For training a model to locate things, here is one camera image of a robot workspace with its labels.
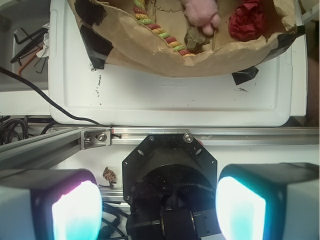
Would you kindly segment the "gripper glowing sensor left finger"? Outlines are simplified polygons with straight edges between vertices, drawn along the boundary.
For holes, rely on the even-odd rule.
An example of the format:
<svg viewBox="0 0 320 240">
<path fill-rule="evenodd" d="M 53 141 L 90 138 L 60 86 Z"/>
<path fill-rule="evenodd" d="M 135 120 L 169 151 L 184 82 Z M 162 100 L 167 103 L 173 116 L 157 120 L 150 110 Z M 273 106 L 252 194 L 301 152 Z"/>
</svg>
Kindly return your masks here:
<svg viewBox="0 0 320 240">
<path fill-rule="evenodd" d="M 87 169 L 0 172 L 2 240 L 95 240 L 102 196 Z"/>
</svg>

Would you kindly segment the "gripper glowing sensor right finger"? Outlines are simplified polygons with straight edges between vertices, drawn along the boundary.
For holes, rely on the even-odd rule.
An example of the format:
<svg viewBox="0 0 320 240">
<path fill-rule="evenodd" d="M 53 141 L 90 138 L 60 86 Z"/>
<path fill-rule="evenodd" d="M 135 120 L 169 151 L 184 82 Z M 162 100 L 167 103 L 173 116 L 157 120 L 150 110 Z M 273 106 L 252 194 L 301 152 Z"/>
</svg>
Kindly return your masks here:
<svg viewBox="0 0 320 240">
<path fill-rule="evenodd" d="M 215 197 L 227 240 L 318 240 L 320 167 L 317 164 L 229 164 Z"/>
</svg>

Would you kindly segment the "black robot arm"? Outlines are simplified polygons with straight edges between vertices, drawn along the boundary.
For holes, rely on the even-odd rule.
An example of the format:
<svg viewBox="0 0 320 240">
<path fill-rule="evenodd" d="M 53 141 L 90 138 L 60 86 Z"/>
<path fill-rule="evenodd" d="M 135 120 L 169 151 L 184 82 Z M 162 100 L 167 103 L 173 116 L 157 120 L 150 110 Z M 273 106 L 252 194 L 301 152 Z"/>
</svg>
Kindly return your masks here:
<svg viewBox="0 0 320 240">
<path fill-rule="evenodd" d="M 196 140 L 150 135 L 122 162 L 129 213 L 107 204 L 87 169 L 0 172 L 3 240 L 317 240 L 320 167 L 218 161 Z"/>
</svg>

